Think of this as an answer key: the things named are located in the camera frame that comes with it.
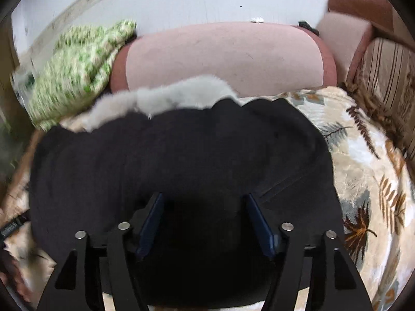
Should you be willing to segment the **small black object on bolster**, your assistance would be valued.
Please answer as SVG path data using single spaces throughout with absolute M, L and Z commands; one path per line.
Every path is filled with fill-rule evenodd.
M 319 31 L 317 29 L 313 28 L 308 22 L 306 22 L 304 20 L 299 21 L 298 26 L 312 32 L 316 36 L 319 36 Z

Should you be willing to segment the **black coat with fur collar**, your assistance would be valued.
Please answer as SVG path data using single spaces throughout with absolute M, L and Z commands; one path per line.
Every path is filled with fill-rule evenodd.
M 316 245 L 343 234 L 328 145 L 283 98 L 205 110 L 131 113 L 90 133 L 55 126 L 30 171 L 33 238 L 63 263 L 83 230 L 93 237 L 128 221 L 155 193 L 162 215 L 135 277 L 149 305 L 217 308 L 264 300 L 271 261 L 243 198 L 275 227 L 291 223 Z

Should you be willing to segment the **striped brown sofa cushion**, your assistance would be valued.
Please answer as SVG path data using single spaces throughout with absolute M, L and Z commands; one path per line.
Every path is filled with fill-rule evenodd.
M 355 80 L 344 87 L 413 164 L 414 52 L 377 38 L 368 46 Z

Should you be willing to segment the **pink bolster cushion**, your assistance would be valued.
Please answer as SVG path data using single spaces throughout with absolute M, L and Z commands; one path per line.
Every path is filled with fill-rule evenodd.
M 213 74 L 242 97 L 334 86 L 328 46 L 309 30 L 272 23 L 211 23 L 145 34 L 123 46 L 112 92 Z

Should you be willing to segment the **leaf patterned beige blanket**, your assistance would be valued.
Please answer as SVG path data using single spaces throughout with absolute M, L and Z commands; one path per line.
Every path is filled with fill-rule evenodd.
M 346 249 L 356 262 L 373 310 L 414 310 L 414 182 L 401 151 L 363 105 L 341 88 L 301 90 L 284 98 L 322 133 L 331 152 L 343 211 Z M 27 151 L 1 207 L 1 227 L 29 208 Z M 55 262 L 38 248 L 30 223 L 6 240 L 37 307 Z

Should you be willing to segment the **small white object on bolster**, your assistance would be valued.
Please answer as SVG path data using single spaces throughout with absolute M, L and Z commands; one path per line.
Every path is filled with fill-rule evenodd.
M 251 18 L 251 21 L 250 22 L 251 23 L 261 24 L 261 23 L 264 23 L 265 20 L 263 18 L 261 18 L 261 17 L 254 17 L 254 18 Z

